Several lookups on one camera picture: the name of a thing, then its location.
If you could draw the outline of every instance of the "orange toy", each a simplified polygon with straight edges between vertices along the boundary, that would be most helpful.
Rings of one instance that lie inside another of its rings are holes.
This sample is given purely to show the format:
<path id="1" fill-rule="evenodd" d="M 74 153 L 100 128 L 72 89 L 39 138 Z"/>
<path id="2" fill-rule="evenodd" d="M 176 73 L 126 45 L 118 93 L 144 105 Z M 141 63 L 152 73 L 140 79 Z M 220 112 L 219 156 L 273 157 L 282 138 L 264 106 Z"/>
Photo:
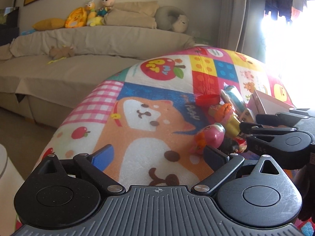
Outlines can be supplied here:
<path id="1" fill-rule="evenodd" d="M 84 27 L 87 18 L 86 10 L 83 7 L 76 8 L 67 18 L 65 28 Z"/>
<path id="2" fill-rule="evenodd" d="M 239 135 L 240 122 L 237 119 L 235 108 L 231 104 L 226 103 L 223 105 L 210 106 L 208 113 L 216 122 L 224 126 L 228 137 L 234 139 Z"/>

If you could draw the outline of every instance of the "metal screw head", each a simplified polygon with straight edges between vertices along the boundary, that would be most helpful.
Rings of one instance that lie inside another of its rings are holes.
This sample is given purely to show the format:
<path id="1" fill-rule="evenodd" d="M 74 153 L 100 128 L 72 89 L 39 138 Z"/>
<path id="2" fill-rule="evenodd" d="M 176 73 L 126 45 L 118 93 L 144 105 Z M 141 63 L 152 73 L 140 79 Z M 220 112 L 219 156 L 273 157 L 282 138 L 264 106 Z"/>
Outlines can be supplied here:
<path id="1" fill-rule="evenodd" d="M 113 184 L 107 187 L 107 190 L 111 193 L 118 193 L 122 191 L 122 187 L 120 185 Z"/>
<path id="2" fill-rule="evenodd" d="M 204 184 L 198 184 L 194 187 L 195 191 L 200 192 L 200 193 L 205 193 L 210 190 L 209 186 L 204 185 Z"/>

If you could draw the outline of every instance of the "gray neck pillow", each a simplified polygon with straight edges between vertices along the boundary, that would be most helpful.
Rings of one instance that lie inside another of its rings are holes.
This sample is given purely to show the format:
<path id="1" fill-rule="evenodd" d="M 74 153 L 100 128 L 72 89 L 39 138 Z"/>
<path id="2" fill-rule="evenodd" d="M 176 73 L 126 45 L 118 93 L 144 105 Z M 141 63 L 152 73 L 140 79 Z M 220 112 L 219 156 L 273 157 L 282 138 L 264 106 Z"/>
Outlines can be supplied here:
<path id="1" fill-rule="evenodd" d="M 171 30 L 179 15 L 186 15 L 181 9 L 174 6 L 159 7 L 155 13 L 157 28 L 161 30 Z"/>

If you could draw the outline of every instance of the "yellow pillow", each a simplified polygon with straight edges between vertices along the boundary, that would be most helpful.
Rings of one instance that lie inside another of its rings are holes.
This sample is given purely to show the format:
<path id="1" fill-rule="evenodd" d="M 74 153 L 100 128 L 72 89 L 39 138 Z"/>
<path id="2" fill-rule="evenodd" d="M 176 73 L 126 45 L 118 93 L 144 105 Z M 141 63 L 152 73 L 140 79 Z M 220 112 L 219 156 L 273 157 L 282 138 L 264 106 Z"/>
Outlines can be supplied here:
<path id="1" fill-rule="evenodd" d="M 35 23 L 32 28 L 37 31 L 53 30 L 65 27 L 65 20 L 61 18 L 49 18 Z"/>

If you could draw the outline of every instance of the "pink toy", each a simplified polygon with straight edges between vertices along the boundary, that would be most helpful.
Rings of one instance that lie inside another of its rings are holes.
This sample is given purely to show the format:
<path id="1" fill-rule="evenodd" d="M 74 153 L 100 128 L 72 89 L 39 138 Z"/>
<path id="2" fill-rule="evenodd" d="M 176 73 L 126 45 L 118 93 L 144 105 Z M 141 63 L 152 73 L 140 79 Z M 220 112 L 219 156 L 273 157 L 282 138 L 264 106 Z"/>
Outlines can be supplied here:
<path id="1" fill-rule="evenodd" d="M 218 148 L 224 138 L 225 129 L 220 123 L 207 126 L 199 131 L 194 137 L 194 146 L 191 153 L 203 154 L 206 145 Z"/>

